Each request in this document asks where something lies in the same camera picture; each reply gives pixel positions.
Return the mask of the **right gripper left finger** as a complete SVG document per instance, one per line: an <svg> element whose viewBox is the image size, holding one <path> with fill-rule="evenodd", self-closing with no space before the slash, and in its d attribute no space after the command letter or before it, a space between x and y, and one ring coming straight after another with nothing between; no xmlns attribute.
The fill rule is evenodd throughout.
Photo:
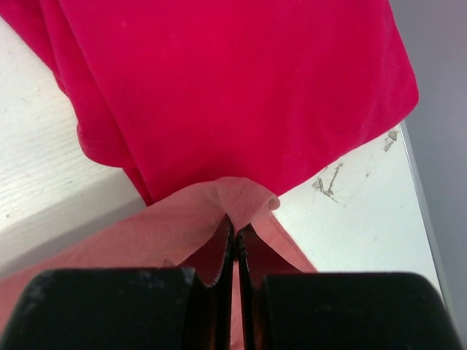
<svg viewBox="0 0 467 350"><path fill-rule="evenodd" d="M228 349L234 228L171 268L49 270L23 290L3 349Z"/></svg>

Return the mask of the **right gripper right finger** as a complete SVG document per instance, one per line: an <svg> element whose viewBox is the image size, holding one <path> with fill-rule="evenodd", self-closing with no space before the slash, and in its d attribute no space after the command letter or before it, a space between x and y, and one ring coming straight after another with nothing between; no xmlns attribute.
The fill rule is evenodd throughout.
<svg viewBox="0 0 467 350"><path fill-rule="evenodd" d="M416 273L303 273L254 231L236 239L246 349L460 349Z"/></svg>

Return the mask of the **salmon pink t shirt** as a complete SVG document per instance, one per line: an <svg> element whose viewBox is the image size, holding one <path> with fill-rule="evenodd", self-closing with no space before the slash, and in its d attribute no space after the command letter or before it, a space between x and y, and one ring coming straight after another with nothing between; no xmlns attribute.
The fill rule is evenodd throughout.
<svg viewBox="0 0 467 350"><path fill-rule="evenodd" d="M171 268L201 248L224 217L233 225L231 338L228 349L244 346L242 297L236 239L252 226L277 254L301 272L313 266L273 216L279 199L249 179L226 177L191 185L141 213L93 234L61 253L1 282L1 336L29 282L42 272L88 268Z"/></svg>

